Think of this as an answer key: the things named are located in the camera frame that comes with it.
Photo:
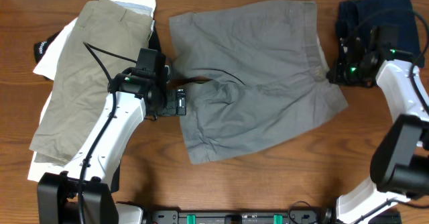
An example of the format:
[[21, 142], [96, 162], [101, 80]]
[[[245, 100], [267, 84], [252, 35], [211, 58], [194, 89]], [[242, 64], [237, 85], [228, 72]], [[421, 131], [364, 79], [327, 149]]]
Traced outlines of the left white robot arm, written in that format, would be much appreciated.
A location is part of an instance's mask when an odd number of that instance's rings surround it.
[[147, 115], [183, 116], [186, 93], [166, 89], [159, 76], [119, 73], [109, 83], [103, 112], [84, 145], [59, 174], [38, 182], [40, 223], [145, 223], [143, 208], [116, 203], [121, 159]]

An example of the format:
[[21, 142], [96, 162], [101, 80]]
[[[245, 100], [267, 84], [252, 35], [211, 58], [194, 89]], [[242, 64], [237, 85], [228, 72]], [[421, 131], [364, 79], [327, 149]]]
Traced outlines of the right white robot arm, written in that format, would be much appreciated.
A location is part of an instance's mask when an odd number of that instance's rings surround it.
[[371, 78], [382, 90], [393, 124], [371, 159], [369, 177], [340, 196], [320, 223], [386, 223], [384, 212], [396, 205], [420, 208], [414, 200], [428, 195], [428, 94], [412, 54], [392, 48], [366, 53], [344, 68], [354, 80]]

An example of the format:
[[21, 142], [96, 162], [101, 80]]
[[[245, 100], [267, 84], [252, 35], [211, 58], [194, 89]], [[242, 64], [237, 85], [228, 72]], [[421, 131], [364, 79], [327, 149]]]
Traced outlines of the grey shorts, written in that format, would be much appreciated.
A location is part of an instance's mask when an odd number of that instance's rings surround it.
[[169, 23], [175, 73], [187, 81], [180, 125], [193, 164], [273, 147], [347, 108], [326, 79], [313, 1], [262, 1]]

